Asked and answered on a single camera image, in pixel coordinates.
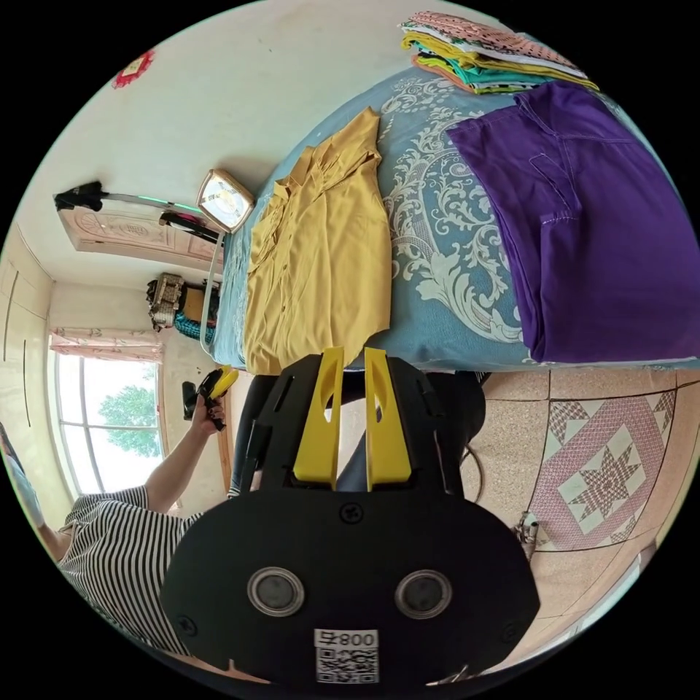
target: striped shirt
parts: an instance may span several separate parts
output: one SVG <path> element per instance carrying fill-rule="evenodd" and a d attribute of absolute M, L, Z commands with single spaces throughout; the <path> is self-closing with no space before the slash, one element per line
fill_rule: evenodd
<path fill-rule="evenodd" d="M 71 545 L 58 567 L 113 626 L 150 647 L 191 656 L 160 606 L 175 548 L 202 513 L 148 510 L 145 486 L 81 496 L 66 518 Z"/>

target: stack of folded clothes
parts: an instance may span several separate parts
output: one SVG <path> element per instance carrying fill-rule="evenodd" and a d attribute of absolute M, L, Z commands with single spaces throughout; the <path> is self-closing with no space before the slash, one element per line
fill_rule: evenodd
<path fill-rule="evenodd" d="M 399 27 L 414 66 L 477 95 L 516 93 L 551 80 L 598 87 L 556 51 L 510 31 L 441 12 L 417 12 Z"/>

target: tiled floor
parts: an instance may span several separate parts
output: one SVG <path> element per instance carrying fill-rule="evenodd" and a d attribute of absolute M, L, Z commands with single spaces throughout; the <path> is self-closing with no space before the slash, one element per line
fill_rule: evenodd
<path fill-rule="evenodd" d="M 573 624 L 665 534 L 700 456 L 700 372 L 500 374 L 484 392 L 486 423 L 471 445 L 485 477 L 479 504 L 508 526 L 526 510 L 540 522 L 532 570 L 542 607 L 508 665 Z M 363 411 L 343 408 L 340 464 Z M 462 480 L 474 500 L 473 459 Z"/>
<path fill-rule="evenodd" d="M 588 549 L 631 534 L 661 469 L 674 406 L 675 391 L 550 403 L 529 506 L 540 549 Z"/>
<path fill-rule="evenodd" d="M 485 477 L 479 505 L 509 527 L 517 524 L 527 508 L 537 481 L 547 417 L 547 401 L 489 400 L 486 422 L 472 440 L 470 447 L 481 460 Z M 467 498 L 477 493 L 478 480 L 478 470 L 467 460 L 462 465 Z"/>

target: hand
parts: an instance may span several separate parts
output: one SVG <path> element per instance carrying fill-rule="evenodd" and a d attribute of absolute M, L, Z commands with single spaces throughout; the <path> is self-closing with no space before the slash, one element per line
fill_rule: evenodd
<path fill-rule="evenodd" d="M 197 396 L 195 412 L 192 414 L 192 426 L 190 429 L 200 432 L 208 438 L 217 432 L 217 427 L 214 425 L 212 419 L 219 419 L 220 421 L 225 421 L 226 419 L 224 408 L 221 405 L 221 399 L 215 399 L 214 403 L 216 405 L 211 410 L 208 409 L 204 405 L 204 398 L 199 395 Z"/>

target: blue bedspread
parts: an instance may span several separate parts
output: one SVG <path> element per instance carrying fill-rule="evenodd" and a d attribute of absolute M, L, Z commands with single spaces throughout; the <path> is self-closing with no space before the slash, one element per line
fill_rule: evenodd
<path fill-rule="evenodd" d="M 622 110 L 604 99 L 651 150 Z M 304 147 L 318 145 L 371 106 L 381 113 L 378 180 L 392 229 L 393 285 L 391 328 L 367 344 L 424 369 L 540 367 L 523 345 L 508 260 L 489 199 L 445 133 L 464 119 L 511 104 L 510 95 L 473 96 L 411 68 L 326 118 L 275 169 L 245 226 L 227 237 L 214 359 L 246 366 L 251 229 L 268 204 L 274 181 L 291 171 Z M 362 278 L 361 270 L 357 276 Z M 700 367 L 700 359 L 679 359 L 666 366 Z M 640 364 L 660 366 L 653 360 Z"/>

